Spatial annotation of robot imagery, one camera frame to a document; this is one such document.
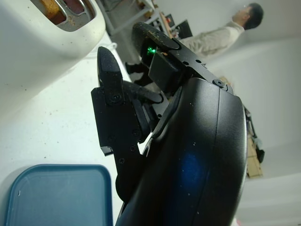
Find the white countertop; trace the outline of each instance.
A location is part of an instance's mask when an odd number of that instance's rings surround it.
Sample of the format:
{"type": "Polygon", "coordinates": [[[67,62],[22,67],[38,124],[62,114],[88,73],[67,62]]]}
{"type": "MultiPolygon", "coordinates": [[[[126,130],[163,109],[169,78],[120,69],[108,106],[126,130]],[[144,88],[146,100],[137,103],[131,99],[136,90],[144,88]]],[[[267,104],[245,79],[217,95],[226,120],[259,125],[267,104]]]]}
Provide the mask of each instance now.
{"type": "MultiPolygon", "coordinates": [[[[107,33],[98,46],[108,46],[107,33]]],[[[129,81],[115,50],[124,80],[129,81]]],[[[101,164],[112,180],[114,223],[122,201],[115,189],[114,157],[102,153],[95,124],[91,90],[98,87],[95,49],[65,76],[41,91],[21,111],[0,125],[0,225],[15,178],[37,164],[101,164]]]]}

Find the green led light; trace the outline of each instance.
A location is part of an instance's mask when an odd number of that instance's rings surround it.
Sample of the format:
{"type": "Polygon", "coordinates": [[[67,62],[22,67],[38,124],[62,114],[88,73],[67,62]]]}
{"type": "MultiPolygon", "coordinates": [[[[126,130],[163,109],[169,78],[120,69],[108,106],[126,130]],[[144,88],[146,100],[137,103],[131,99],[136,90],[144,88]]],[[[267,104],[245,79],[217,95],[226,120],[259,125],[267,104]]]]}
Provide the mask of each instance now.
{"type": "Polygon", "coordinates": [[[156,53],[156,50],[153,49],[152,47],[148,47],[147,48],[147,55],[149,55],[149,54],[155,54],[155,53],[156,53]]]}

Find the blue lid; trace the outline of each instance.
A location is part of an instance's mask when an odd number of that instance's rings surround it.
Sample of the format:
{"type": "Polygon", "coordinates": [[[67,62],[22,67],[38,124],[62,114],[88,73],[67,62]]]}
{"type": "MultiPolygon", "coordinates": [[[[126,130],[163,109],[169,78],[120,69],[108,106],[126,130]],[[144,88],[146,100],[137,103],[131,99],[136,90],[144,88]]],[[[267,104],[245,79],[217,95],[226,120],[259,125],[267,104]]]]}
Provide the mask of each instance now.
{"type": "Polygon", "coordinates": [[[14,181],[6,226],[112,226],[111,178],[100,165],[37,165],[14,181]]]}

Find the beige jacket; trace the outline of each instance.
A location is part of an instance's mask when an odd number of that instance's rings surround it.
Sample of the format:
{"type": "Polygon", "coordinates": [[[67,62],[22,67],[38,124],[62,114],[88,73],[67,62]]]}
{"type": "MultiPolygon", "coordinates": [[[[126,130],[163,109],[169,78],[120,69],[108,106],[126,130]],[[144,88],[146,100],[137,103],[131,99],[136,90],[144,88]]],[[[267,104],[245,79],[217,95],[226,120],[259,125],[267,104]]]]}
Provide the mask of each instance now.
{"type": "Polygon", "coordinates": [[[230,48],[244,31],[242,26],[231,21],[224,27],[182,39],[180,42],[197,54],[200,59],[207,60],[230,48]]]}

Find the black hair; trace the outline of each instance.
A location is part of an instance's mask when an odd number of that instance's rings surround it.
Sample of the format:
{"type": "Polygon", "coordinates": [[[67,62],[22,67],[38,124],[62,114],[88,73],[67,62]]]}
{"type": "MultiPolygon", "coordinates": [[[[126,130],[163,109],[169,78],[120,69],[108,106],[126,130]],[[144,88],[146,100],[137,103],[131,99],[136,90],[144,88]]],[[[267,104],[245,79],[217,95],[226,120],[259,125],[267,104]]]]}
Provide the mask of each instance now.
{"type": "Polygon", "coordinates": [[[250,9],[250,18],[248,19],[248,21],[246,22],[244,29],[245,30],[249,30],[249,29],[253,29],[255,27],[258,27],[261,24],[262,18],[263,18],[263,9],[261,7],[261,5],[259,5],[258,3],[251,3],[249,4],[249,7],[252,7],[250,9]]]}

